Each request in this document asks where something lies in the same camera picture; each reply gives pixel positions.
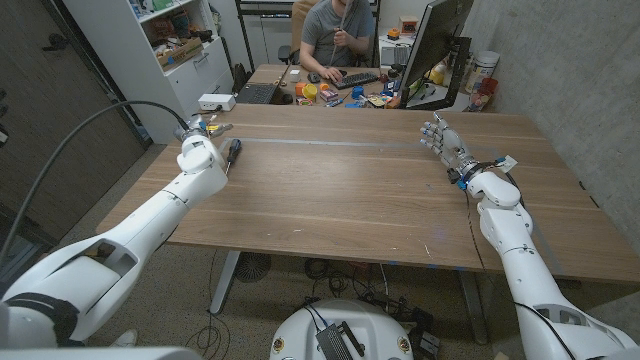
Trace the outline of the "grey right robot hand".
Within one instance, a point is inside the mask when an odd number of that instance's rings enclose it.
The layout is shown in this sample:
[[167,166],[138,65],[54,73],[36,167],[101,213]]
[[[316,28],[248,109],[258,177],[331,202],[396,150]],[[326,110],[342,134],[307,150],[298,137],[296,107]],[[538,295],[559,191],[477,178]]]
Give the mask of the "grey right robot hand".
[[420,143],[440,157],[447,167],[447,176],[451,184],[458,183],[465,187],[472,177],[481,171],[482,165],[443,117],[437,112],[433,113],[433,117],[432,122],[425,122],[420,129],[424,135]]

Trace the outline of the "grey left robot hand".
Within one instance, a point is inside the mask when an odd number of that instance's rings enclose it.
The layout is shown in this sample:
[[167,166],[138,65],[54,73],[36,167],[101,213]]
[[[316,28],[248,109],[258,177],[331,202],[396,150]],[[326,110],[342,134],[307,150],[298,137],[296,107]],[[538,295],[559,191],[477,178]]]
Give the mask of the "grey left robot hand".
[[219,137],[233,128],[232,124],[220,123],[215,114],[194,114],[187,121],[187,129],[178,126],[174,130],[174,137],[184,141],[190,135],[203,135],[208,138]]

